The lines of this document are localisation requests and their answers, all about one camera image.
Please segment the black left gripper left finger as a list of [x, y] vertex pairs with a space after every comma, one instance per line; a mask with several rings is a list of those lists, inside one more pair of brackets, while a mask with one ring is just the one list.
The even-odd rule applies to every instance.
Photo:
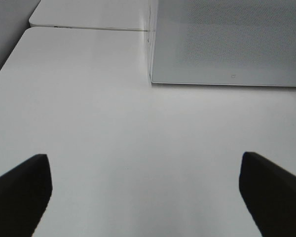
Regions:
[[0, 176], [0, 237], [31, 237], [52, 195], [46, 154], [37, 154]]

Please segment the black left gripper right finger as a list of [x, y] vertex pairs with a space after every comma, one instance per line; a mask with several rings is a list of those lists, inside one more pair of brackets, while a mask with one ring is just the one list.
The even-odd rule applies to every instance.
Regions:
[[255, 152], [242, 156], [239, 191], [263, 237], [296, 237], [296, 176]]

